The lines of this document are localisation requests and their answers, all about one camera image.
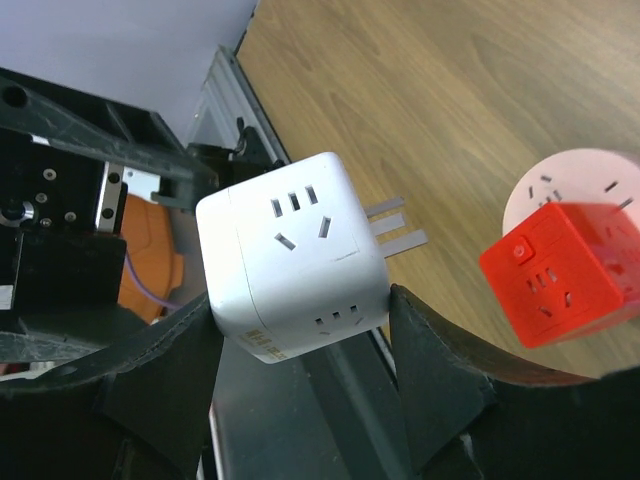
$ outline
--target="wire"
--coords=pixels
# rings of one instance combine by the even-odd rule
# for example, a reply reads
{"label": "wire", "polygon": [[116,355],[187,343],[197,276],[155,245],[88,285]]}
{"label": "wire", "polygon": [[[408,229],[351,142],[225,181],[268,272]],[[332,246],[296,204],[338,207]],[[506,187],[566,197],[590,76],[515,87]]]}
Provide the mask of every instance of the wire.
{"label": "wire", "polygon": [[131,261],[131,256],[129,255],[128,251],[127,251],[127,253],[125,254],[125,257],[124,257],[124,265],[127,268],[127,271],[129,272],[129,275],[131,275],[131,279],[133,280],[133,283],[136,285],[136,287],[138,287],[138,290],[140,290],[140,292],[145,297],[147,297],[149,300],[153,301],[154,303],[157,303],[158,305],[160,305],[162,307],[165,307],[168,310],[179,310],[182,307],[182,305],[178,305],[176,303],[171,303],[171,302],[169,302],[167,300],[164,300],[164,299],[156,296],[147,287],[144,286],[144,284],[140,280],[140,277],[138,277],[138,274],[133,269],[133,262]]}

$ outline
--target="bolt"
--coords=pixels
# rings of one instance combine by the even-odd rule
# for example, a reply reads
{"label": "bolt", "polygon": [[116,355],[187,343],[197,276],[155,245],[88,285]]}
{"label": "bolt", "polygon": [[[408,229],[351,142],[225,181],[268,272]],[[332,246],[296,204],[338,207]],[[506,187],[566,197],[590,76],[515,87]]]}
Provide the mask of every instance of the bolt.
{"label": "bolt", "polygon": [[58,176],[58,174],[53,168],[47,168],[44,172],[42,172],[42,175],[44,176],[44,178],[46,178],[50,182],[55,180],[56,177]]}

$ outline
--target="red power adapter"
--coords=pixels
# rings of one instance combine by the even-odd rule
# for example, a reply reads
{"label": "red power adapter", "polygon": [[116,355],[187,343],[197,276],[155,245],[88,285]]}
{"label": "red power adapter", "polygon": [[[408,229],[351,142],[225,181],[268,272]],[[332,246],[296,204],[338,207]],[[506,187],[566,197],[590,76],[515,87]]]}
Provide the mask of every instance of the red power adapter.
{"label": "red power adapter", "polygon": [[526,347],[640,314],[640,231],[615,205],[547,203],[480,257]]}

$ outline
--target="white wall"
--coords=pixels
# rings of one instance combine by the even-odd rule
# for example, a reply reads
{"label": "white wall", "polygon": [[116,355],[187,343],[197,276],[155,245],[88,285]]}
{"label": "white wall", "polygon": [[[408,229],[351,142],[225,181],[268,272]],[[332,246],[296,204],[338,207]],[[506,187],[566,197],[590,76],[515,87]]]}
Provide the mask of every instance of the white wall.
{"label": "white wall", "polygon": [[0,66],[162,114],[183,138],[218,44],[258,0],[7,0]]}

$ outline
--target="wood grain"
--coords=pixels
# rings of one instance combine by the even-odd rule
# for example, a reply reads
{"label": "wood grain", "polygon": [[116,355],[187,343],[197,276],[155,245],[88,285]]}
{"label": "wood grain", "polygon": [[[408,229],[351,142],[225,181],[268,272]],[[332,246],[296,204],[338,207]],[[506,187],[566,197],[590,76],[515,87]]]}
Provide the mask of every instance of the wood grain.
{"label": "wood grain", "polygon": [[583,375],[640,363],[640,324],[520,346],[478,267],[509,193],[576,147],[640,152],[633,0],[263,0],[239,53],[293,159],[335,151],[364,205],[402,195],[430,243],[389,261],[449,320]]}

